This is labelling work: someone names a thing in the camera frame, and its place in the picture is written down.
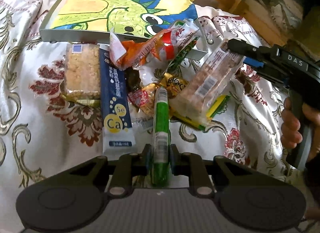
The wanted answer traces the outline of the right hand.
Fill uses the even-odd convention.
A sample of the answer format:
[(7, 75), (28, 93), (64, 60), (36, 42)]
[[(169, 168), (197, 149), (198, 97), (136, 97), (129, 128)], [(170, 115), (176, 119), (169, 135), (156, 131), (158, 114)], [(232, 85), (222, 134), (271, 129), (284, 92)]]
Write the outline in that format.
[[(313, 138), (308, 156), (308, 161), (319, 154), (319, 111), (311, 108), (307, 104), (302, 106), (303, 114), (313, 125)], [(284, 101), (284, 110), (281, 112), (283, 124), (281, 125), (281, 143), (287, 149), (294, 149), (302, 142), (303, 136), (300, 134), (300, 122), (291, 111), (291, 101), (287, 97)]]

